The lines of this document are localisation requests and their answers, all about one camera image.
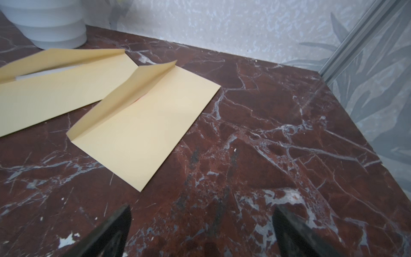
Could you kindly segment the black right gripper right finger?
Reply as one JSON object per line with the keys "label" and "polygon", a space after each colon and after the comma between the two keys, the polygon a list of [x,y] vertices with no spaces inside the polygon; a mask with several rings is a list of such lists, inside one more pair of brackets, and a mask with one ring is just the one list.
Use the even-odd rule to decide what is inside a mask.
{"label": "black right gripper right finger", "polygon": [[342,256],[333,246],[325,242],[302,219],[289,211],[284,205],[276,207],[272,221],[281,256]]}

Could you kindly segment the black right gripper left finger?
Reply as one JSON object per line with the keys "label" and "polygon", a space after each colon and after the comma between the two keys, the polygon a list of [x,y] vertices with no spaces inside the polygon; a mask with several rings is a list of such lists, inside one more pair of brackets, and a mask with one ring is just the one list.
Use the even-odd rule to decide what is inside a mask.
{"label": "black right gripper left finger", "polygon": [[132,222],[130,205],[123,205],[64,257],[122,257]]}

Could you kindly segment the cream yellow envelope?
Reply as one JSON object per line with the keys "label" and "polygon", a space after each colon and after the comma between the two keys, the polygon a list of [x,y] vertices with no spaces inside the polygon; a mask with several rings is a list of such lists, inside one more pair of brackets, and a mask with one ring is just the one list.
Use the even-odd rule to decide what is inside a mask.
{"label": "cream yellow envelope", "polygon": [[48,49],[1,67],[1,136],[100,101],[138,68],[124,49]]}
{"label": "cream yellow envelope", "polygon": [[175,62],[140,66],[67,136],[141,191],[219,88]]}

